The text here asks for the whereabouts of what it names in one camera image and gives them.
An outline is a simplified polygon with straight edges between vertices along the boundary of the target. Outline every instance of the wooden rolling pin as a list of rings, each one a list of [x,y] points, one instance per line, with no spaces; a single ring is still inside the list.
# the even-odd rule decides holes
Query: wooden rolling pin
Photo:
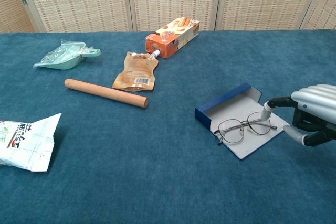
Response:
[[[70,89],[75,89],[89,94],[95,94],[100,97],[105,97],[119,102],[128,103],[142,108],[147,108],[148,105],[147,97],[142,97],[137,94],[130,94],[116,89],[110,89],[83,81],[66,79],[64,85],[65,87]]]

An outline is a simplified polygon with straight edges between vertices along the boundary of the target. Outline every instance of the barcode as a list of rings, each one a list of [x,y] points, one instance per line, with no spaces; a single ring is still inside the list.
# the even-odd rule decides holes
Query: barcode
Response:
[[[135,83],[143,83],[143,84],[148,85],[149,79],[147,79],[147,78],[136,78]]]

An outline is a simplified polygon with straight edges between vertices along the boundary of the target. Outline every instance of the eyeglass frame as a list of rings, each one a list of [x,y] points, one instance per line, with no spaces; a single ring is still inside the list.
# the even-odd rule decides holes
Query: eyeglass frame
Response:
[[[221,138],[220,138],[220,140],[219,140],[219,142],[218,142],[217,144],[218,144],[218,145],[221,145],[221,144],[223,143],[223,140],[224,140],[225,142],[227,142],[228,144],[237,144],[237,143],[240,143],[240,142],[243,140],[243,138],[244,138],[244,127],[246,127],[246,126],[248,126],[251,130],[253,130],[253,131],[254,131],[256,134],[258,134],[258,135],[266,135],[268,132],[270,132],[271,129],[276,130],[276,129],[278,128],[278,127],[275,126],[275,125],[271,125],[271,121],[270,121],[269,118],[267,119],[267,120],[269,121],[269,125],[265,125],[265,124],[263,124],[263,123],[256,123],[256,120],[254,120],[254,121],[252,121],[251,123],[253,123],[253,124],[259,124],[259,125],[263,125],[263,126],[268,126],[268,127],[269,127],[269,129],[268,129],[268,131],[267,131],[266,133],[258,133],[258,132],[256,132],[256,131],[252,128],[250,122],[248,121],[248,118],[249,118],[251,115],[256,114],[256,113],[261,113],[261,111],[257,111],[257,112],[253,112],[253,113],[251,113],[251,114],[247,117],[247,120],[244,120],[244,121],[240,121],[240,120],[238,120],[238,119],[228,119],[228,120],[224,120],[224,121],[222,121],[222,122],[218,125],[218,130],[214,132],[214,134],[218,134],[218,133],[219,133],[220,136],[221,136]],[[236,120],[237,122],[239,122],[239,123],[241,124],[241,126],[242,126],[241,128],[243,129],[243,135],[241,136],[241,139],[240,139],[238,142],[235,142],[235,143],[232,143],[232,142],[229,142],[228,140],[226,140],[226,139],[224,138],[224,136],[222,135],[220,129],[219,129],[219,126],[220,126],[222,123],[227,122],[227,121],[230,121],[230,120]],[[230,131],[230,130],[233,130],[233,129],[238,129],[238,128],[240,128],[240,125],[232,126],[232,127],[228,128],[228,129],[226,129],[225,132]]]

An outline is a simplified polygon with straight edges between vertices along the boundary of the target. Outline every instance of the eyeglasses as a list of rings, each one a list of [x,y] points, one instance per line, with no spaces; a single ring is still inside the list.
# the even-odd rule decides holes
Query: eyeglasses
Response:
[[[261,120],[261,112],[255,112],[248,116],[247,120],[239,121],[237,119],[229,119],[219,124],[218,130],[214,134],[220,134],[221,138],[218,145],[221,145],[223,140],[229,144],[237,144],[244,137],[244,127],[248,126],[254,133],[265,135],[271,129],[276,130],[278,127],[271,125],[268,119]]]

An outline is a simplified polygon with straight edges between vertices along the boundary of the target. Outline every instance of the snack pouch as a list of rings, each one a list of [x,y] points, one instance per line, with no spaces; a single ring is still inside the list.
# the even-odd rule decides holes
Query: snack pouch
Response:
[[[34,123],[0,121],[0,165],[46,172],[61,113]]]
[[[159,54],[159,50],[152,54],[127,52],[124,70],[118,74],[112,87],[125,91],[152,90],[155,84],[154,69],[159,64],[156,57]]]

